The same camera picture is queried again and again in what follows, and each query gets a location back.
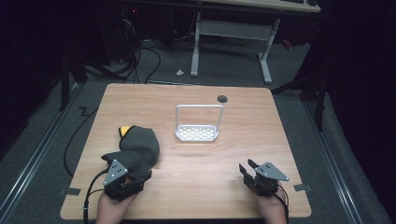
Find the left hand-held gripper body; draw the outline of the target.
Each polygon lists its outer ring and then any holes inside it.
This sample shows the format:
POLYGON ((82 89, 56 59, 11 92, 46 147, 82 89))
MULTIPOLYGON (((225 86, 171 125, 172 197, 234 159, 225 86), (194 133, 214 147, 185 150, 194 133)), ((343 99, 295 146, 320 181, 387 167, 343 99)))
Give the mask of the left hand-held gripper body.
POLYGON ((129 181, 128 174, 128 169, 119 161, 114 160, 110 164, 103 186, 105 194, 111 200, 121 202, 143 190, 144 184, 142 182, 129 181))

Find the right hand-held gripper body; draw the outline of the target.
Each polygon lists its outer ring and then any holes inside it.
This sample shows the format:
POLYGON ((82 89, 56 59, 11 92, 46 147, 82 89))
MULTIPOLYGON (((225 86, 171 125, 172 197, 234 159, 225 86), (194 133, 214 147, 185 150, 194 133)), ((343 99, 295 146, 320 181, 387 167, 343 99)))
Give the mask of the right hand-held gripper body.
POLYGON ((253 177, 255 179, 255 186, 247 187, 262 197, 270 197, 275 194, 278 189, 279 181, 290 181, 290 179, 284 173, 282 173, 269 161, 259 165, 259 167, 254 170, 254 172, 255 176, 253 177))

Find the grey cloth with yellow tag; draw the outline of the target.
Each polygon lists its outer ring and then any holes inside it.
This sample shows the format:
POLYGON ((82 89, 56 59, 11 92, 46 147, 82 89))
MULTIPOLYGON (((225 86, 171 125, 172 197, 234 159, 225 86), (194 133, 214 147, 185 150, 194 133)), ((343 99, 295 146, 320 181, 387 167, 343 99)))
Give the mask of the grey cloth with yellow tag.
POLYGON ((129 171, 129 178, 137 180, 146 175, 157 163, 160 145, 154 131, 137 125, 119 127, 119 151, 103 155, 110 165, 117 160, 129 171))

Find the person's right hand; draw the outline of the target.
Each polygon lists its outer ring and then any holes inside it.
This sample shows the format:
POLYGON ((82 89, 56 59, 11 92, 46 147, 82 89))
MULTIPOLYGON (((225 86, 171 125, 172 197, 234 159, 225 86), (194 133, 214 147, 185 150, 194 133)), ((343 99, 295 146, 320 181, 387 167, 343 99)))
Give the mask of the person's right hand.
POLYGON ((278 188, 276 195, 262 197, 251 191, 260 214, 265 224, 288 224, 286 215, 286 195, 281 188, 278 188))

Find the person's left hand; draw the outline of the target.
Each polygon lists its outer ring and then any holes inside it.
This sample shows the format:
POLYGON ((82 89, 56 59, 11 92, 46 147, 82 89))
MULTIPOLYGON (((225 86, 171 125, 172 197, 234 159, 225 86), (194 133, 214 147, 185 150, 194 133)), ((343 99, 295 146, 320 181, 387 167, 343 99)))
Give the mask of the person's left hand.
POLYGON ((96 224, 120 224, 137 194, 123 201, 110 199, 105 193, 99 197, 97 204, 96 224))

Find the black stand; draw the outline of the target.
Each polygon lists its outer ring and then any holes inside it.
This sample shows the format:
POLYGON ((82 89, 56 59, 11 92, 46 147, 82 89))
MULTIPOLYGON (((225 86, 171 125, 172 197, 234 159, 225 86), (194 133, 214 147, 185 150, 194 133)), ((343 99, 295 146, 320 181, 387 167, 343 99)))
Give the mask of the black stand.
POLYGON ((70 77, 79 84, 88 80, 82 57, 78 54, 67 53, 62 60, 60 111, 64 111, 70 101, 70 77))
POLYGON ((297 78, 292 82, 282 85, 278 88, 271 90, 272 94, 280 94, 286 90, 301 90, 300 98, 302 101, 315 101, 316 109, 314 110, 314 121, 317 128, 322 132, 322 117, 325 109, 325 92, 327 80, 325 76, 307 76, 297 78))

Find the white-framed desk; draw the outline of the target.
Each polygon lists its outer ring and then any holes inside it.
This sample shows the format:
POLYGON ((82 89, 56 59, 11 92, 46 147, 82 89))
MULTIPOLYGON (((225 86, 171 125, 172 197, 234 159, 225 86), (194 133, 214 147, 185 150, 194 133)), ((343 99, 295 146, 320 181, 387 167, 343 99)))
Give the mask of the white-framed desk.
MULTIPOLYGON (((248 7, 251 9, 268 9, 270 12, 319 13, 321 8, 311 0, 197 0, 197 6, 248 7)), ((263 52, 258 54, 263 80, 272 83, 267 57, 276 37, 280 17, 276 16, 268 24, 253 24, 226 19, 203 19, 201 12, 196 13, 194 48, 191 58, 191 76, 199 74, 200 37, 202 35, 231 37, 247 40, 260 40, 266 43, 263 52)))

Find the metal floor rail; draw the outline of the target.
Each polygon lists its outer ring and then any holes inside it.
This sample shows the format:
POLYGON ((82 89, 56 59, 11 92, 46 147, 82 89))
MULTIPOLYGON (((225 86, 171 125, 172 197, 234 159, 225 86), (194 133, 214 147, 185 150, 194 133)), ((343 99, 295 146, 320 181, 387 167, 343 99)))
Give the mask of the metal floor rail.
POLYGON ((325 160, 325 164, 328 167, 328 173, 332 179, 338 198, 344 208, 349 224, 362 224, 360 212, 353 200, 349 187, 342 176, 341 170, 336 163, 327 138, 325 137, 324 132, 321 131, 316 124, 313 106, 310 103, 302 103, 302 105, 319 140, 321 152, 325 160))
POLYGON ((0 161, 0 224, 6 224, 29 186, 35 172, 49 151, 70 105, 83 84, 73 84, 70 99, 61 107, 61 86, 56 86, 37 111, 29 118, 20 137, 0 161))

